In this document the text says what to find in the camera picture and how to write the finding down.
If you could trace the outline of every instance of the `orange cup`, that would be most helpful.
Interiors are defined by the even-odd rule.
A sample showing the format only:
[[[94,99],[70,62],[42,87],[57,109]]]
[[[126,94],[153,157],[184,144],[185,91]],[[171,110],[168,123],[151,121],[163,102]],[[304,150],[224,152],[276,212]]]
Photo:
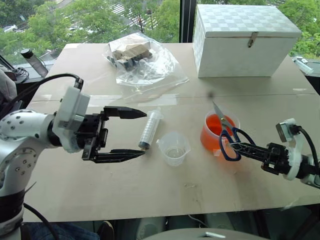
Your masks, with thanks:
[[[232,126],[237,128],[240,127],[240,122],[235,115],[233,115],[228,110],[225,110],[223,108],[220,108],[220,109]],[[227,130],[229,134],[232,136],[231,130],[230,129],[227,129]],[[207,113],[207,115],[204,118],[204,125],[201,131],[200,140],[202,145],[205,147],[205,149],[212,152],[215,156],[220,156],[221,154],[221,149],[219,145],[219,136],[221,131],[222,131],[222,126],[221,126],[219,117],[214,110],[211,110],[210,112]],[[226,149],[226,141],[227,139],[223,137],[222,144],[225,147],[225,149]]]

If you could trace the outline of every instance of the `box lid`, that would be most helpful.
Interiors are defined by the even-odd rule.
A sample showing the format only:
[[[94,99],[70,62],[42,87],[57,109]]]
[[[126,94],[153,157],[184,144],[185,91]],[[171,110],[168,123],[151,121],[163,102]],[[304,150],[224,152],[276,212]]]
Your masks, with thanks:
[[[197,14],[206,38],[298,38],[301,31],[275,6],[198,4]]]

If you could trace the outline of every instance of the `blue scissors handle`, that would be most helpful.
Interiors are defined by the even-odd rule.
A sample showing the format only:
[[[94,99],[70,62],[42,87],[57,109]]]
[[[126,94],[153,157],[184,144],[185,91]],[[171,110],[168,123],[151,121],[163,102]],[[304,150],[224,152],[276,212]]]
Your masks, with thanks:
[[[219,136],[219,145],[220,145],[220,149],[221,149],[221,152],[222,152],[224,158],[228,161],[239,161],[241,159],[241,155],[238,152],[235,152],[234,158],[229,157],[228,154],[226,153],[226,150],[223,145],[223,137],[225,137],[230,144],[240,143],[241,140],[238,136],[238,133],[243,135],[249,141],[249,143],[251,143],[252,145],[256,145],[255,142],[252,140],[252,138],[245,131],[243,131],[237,127],[232,128],[232,134],[234,136],[235,141],[232,139],[232,137],[230,136],[228,131],[226,129],[223,129],[220,136]]]

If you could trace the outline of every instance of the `orange liquid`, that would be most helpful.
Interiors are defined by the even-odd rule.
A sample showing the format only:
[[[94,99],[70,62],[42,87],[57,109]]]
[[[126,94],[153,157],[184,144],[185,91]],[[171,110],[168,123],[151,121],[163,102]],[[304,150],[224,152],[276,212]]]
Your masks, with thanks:
[[[233,127],[236,126],[234,121],[232,121],[230,117],[225,115],[225,118],[229,121],[229,123],[231,123],[231,125]],[[222,126],[221,126],[221,123],[220,123],[220,120],[219,120],[219,117],[217,114],[213,114],[213,115],[208,116],[206,118],[205,122],[206,122],[207,127],[209,128],[209,130],[212,133],[214,133],[217,136],[219,136],[221,134]],[[232,136],[231,129],[228,128],[227,131],[230,134],[230,136]],[[202,128],[200,140],[201,140],[202,145],[210,152],[213,152],[215,150],[220,149],[219,137],[214,138],[212,135],[210,135],[210,133],[206,131],[205,126],[203,126],[203,128]]]

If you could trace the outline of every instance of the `syringe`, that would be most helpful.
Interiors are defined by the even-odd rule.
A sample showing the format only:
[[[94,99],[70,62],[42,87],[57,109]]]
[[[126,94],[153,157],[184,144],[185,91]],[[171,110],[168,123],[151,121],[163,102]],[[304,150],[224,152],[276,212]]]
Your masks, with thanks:
[[[160,112],[160,107],[158,107],[155,110],[148,112],[148,121],[146,122],[145,128],[143,130],[140,142],[139,142],[139,148],[143,150],[148,150],[150,148],[150,145],[152,143],[152,140],[154,139],[158,124],[160,119],[163,119],[164,116]]]

